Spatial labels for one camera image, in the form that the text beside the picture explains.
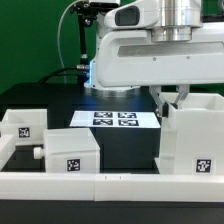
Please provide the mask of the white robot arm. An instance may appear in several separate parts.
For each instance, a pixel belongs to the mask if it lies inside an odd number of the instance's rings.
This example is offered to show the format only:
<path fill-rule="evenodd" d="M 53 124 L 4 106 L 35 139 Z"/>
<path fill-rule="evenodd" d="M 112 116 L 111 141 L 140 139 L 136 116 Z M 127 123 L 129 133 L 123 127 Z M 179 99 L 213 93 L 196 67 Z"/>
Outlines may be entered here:
<path fill-rule="evenodd" d="M 96 54 L 85 88 L 101 95 L 147 86 L 161 117 L 175 86 L 180 107 L 192 84 L 224 82 L 224 22 L 204 23 L 202 0 L 88 0 L 97 14 Z"/>

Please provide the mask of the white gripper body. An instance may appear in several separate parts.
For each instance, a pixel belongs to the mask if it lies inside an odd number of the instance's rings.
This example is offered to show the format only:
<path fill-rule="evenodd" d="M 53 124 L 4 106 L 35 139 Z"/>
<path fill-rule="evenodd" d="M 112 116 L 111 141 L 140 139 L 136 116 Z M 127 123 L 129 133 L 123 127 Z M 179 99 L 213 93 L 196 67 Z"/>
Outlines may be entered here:
<path fill-rule="evenodd" d="M 113 31 L 100 43 L 96 80 L 103 87 L 224 83 L 224 22 L 180 42 L 154 42 L 149 30 Z"/>

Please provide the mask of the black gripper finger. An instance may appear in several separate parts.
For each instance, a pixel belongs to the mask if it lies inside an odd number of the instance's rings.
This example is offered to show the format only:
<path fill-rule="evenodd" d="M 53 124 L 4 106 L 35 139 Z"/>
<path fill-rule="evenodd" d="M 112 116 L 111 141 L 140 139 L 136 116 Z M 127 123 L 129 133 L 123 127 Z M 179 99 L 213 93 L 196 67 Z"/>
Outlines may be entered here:
<path fill-rule="evenodd" d="M 157 107 L 155 113 L 158 117 L 167 117 L 168 116 L 168 104 L 165 102 L 165 99 L 161 96 L 161 86 L 150 86 L 149 92 L 155 101 Z"/>
<path fill-rule="evenodd" d="M 176 87 L 176 91 L 178 92 L 178 95 L 175 99 L 175 101 L 172 103 L 172 106 L 175 109 L 180 109 L 182 107 L 183 101 L 186 99 L 190 92 L 190 86 L 189 85 L 178 85 Z"/>

